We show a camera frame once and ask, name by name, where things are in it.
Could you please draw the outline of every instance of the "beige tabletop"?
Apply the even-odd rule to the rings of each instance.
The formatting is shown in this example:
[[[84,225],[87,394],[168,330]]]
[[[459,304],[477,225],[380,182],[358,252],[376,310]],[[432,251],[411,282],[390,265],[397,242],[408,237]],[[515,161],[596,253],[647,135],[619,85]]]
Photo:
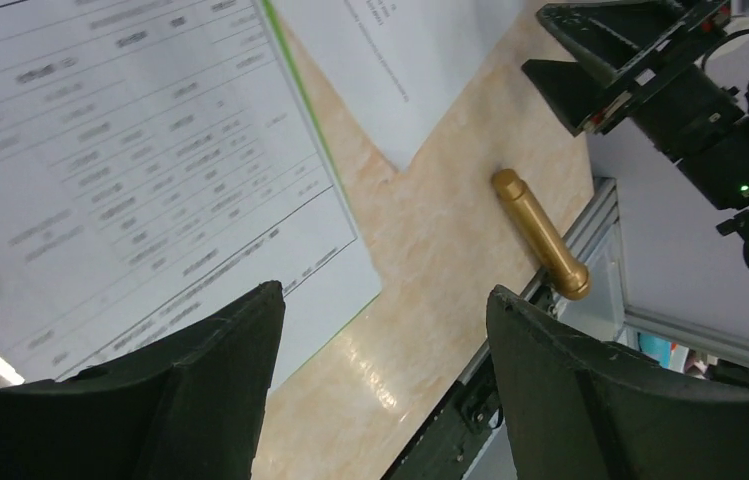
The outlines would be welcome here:
[[[268,399],[256,480],[379,479],[486,336],[495,284],[537,264],[489,180],[515,168],[565,231],[589,201],[586,143],[572,139],[520,66],[563,59],[528,7],[415,157],[396,172],[286,29],[380,296]]]

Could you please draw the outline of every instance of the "white paper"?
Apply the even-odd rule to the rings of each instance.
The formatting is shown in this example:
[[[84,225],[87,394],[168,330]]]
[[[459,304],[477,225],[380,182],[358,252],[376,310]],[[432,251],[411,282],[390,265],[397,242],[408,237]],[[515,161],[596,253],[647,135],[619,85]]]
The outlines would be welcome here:
[[[357,122],[400,170],[523,0],[273,0]]]
[[[379,292],[261,5],[0,4],[0,354],[21,375],[276,279],[276,386]]]

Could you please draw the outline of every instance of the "shiny metal object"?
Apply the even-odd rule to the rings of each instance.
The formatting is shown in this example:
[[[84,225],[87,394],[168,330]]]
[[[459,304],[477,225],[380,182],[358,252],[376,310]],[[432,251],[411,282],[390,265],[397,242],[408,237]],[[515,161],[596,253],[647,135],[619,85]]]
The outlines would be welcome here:
[[[501,170],[492,177],[498,200],[509,218],[548,269],[554,289],[570,300],[589,294],[589,269],[565,245],[530,187],[514,170]]]

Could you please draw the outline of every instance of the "paper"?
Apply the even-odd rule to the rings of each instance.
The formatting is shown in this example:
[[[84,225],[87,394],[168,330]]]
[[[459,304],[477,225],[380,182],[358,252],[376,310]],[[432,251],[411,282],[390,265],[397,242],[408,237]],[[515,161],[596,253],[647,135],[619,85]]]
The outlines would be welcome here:
[[[515,21],[523,0],[273,0],[400,170]]]
[[[27,380],[276,279],[277,385],[379,292],[261,8],[0,2],[0,354]]]

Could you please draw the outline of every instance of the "green edge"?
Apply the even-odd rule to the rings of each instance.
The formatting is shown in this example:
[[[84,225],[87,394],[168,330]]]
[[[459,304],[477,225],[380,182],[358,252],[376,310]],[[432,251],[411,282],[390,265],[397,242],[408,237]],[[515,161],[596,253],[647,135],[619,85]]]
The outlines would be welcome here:
[[[300,95],[303,97],[303,103],[306,105],[306,111],[309,113],[309,118],[312,119],[312,124],[315,125],[315,132],[318,134],[318,141],[321,142],[321,145],[324,147],[324,152],[327,154],[327,160],[330,161],[330,165],[333,168],[333,172],[336,172],[336,179],[339,180],[339,188],[342,190],[342,196],[345,198],[345,203],[347,203],[348,208],[350,208],[350,202],[347,201],[347,192],[345,192],[345,186],[342,184],[341,179],[338,178],[338,170],[336,169],[336,162],[333,161],[333,154],[330,152],[330,146],[327,145],[327,140],[324,138],[324,133],[321,131],[321,124],[318,123],[318,119],[315,117],[315,110],[312,108],[312,103],[309,101],[309,95],[306,94],[306,89],[303,88],[303,80],[300,78],[300,72],[297,70],[297,65],[294,63],[294,58],[292,58],[292,53],[289,50],[289,44],[286,42],[286,37],[283,35],[283,29],[280,27],[280,20],[277,16],[277,11],[274,10],[274,6],[271,5],[270,0],[262,0],[262,4],[265,6],[265,13],[268,16],[268,21],[271,22],[271,28],[274,30],[274,35],[277,37],[277,40],[280,42],[280,49],[283,51],[283,56],[286,57],[286,63],[289,65],[289,69],[292,72],[292,77],[295,80],[295,83],[297,84],[297,89],[300,91]],[[354,315],[350,320],[347,321],[347,323],[344,324],[344,326],[335,333],[332,337],[330,337],[330,340],[327,340],[327,342],[321,346],[321,348],[318,349],[317,352],[312,354],[311,357],[309,357],[306,362],[303,363],[303,365],[306,365],[309,363],[309,361],[315,356],[318,355],[318,353],[321,352],[321,350],[324,349],[324,347],[327,346],[327,343],[330,343],[336,336],[342,332],[342,330],[347,327],[350,322],[354,321],[356,317],[359,316],[360,313],[362,313],[363,310],[368,308],[369,305],[371,305],[374,300],[377,299],[377,297],[380,296],[380,292],[377,292],[377,295],[374,296],[368,303],[366,303],[358,312],[356,312],[356,315]],[[295,369],[295,373],[300,370],[303,365]]]

